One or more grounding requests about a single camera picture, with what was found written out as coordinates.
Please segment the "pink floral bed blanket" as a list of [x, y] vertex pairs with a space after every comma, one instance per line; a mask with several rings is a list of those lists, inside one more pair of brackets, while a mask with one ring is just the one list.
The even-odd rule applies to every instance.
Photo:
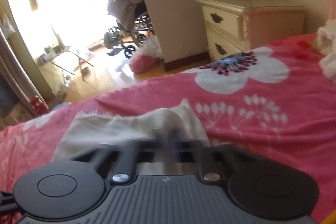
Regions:
[[1, 132], [1, 189], [50, 162], [70, 125], [90, 116], [109, 121], [187, 100], [213, 143], [228, 142], [300, 169], [319, 186], [312, 217], [335, 211], [335, 84], [322, 73], [316, 34], [252, 50], [254, 63], [220, 75], [212, 65], [140, 84], [52, 111]]

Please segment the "cardboard box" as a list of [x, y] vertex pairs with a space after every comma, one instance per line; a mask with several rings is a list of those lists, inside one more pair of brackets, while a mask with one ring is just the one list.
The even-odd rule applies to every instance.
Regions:
[[13, 107], [9, 114], [1, 118], [1, 130], [4, 130], [7, 126], [15, 126], [16, 124], [29, 121], [33, 118], [33, 114], [19, 102]]

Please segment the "beige curtain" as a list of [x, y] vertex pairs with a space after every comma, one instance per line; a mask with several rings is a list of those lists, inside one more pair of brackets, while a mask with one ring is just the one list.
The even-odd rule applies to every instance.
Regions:
[[30, 99], [34, 96], [38, 96], [45, 106], [46, 103], [25, 70], [20, 65], [2, 31], [0, 46], [2, 77], [6, 80], [7, 84], [11, 87], [19, 100], [33, 114], [33, 116], [40, 116], [41, 114], [37, 113], [37, 111], [30, 105]]

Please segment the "pink bag in plastic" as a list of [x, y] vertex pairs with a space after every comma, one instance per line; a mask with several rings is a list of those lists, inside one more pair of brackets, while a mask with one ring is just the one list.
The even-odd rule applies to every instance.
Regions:
[[129, 60], [129, 68], [134, 74], [152, 70], [163, 59], [161, 46], [156, 35], [150, 35]]

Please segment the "cream fluffy blanket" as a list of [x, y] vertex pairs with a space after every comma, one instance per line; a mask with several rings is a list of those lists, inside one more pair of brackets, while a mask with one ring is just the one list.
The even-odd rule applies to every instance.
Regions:
[[329, 19], [317, 30], [313, 43], [315, 49], [323, 55], [319, 62], [323, 75], [335, 84], [335, 19]]

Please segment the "white sweatshirt orange bear outline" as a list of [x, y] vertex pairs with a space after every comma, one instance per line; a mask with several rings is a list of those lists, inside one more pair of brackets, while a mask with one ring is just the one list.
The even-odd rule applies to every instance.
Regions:
[[68, 159], [102, 144], [123, 145], [131, 140], [154, 139], [167, 142], [169, 132], [178, 130], [181, 139], [199, 140], [209, 146], [199, 118], [184, 98], [177, 106], [161, 108], [131, 117], [79, 112], [57, 145], [52, 162]]

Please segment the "cream two-drawer nightstand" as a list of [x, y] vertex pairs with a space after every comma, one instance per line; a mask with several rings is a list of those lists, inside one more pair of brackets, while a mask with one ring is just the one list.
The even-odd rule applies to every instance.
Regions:
[[306, 8], [283, 0], [197, 0], [211, 60], [303, 34]]

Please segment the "wheelchair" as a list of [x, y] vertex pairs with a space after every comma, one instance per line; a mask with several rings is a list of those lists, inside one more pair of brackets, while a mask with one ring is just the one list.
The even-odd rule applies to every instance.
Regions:
[[137, 48], [155, 33], [144, 0], [108, 0], [108, 15], [116, 19], [116, 25], [104, 34], [104, 46], [110, 50], [108, 56], [123, 51], [130, 59]]

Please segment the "folding table by window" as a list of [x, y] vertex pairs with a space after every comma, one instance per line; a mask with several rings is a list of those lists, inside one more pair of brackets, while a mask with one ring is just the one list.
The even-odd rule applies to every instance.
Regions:
[[64, 80], [74, 78], [77, 73], [83, 79], [93, 67], [91, 59], [95, 54], [86, 48], [55, 46], [46, 48], [46, 51], [48, 53], [45, 52], [36, 59], [38, 68], [45, 69], [46, 65], [50, 65], [60, 72]]

